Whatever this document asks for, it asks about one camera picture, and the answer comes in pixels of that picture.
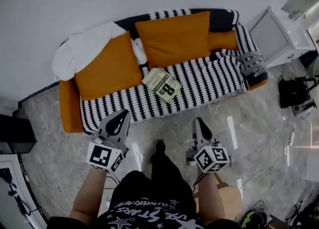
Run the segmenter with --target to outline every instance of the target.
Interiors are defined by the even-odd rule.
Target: sneaker
[[[166,144],[163,140],[158,140],[156,143],[156,152],[164,152],[166,151]]]

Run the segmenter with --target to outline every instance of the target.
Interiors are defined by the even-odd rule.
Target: leg
[[[124,201],[137,200],[140,197],[152,197],[151,180],[144,173],[131,171],[113,191],[110,208]]]
[[[159,140],[157,150],[151,157],[152,182],[157,189],[158,198],[176,206],[185,213],[196,213],[196,202],[190,186],[183,180],[179,169],[165,154],[165,143]]]

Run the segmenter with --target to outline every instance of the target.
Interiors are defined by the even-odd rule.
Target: book
[[[181,89],[180,82],[159,66],[152,68],[142,82],[167,103],[170,103]]]

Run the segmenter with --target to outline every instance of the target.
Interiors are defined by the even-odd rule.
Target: white cabinet
[[[288,13],[269,7],[267,13],[250,31],[267,67],[289,63],[315,50],[308,32]]]

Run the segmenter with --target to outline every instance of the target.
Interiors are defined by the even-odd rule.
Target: sofa
[[[131,123],[168,116],[244,94],[267,82],[267,70],[249,31],[239,23],[239,13],[225,9],[178,9],[151,12],[115,22],[129,31],[132,40],[140,37],[137,22],[210,12],[209,32],[234,31],[238,49],[218,48],[209,56],[193,58],[164,67],[181,84],[171,103],[164,102],[142,83],[94,99],[82,99],[74,78],[60,80],[60,112],[65,132],[91,136],[100,121],[114,111],[128,109]],[[144,77],[149,62],[139,65]]]

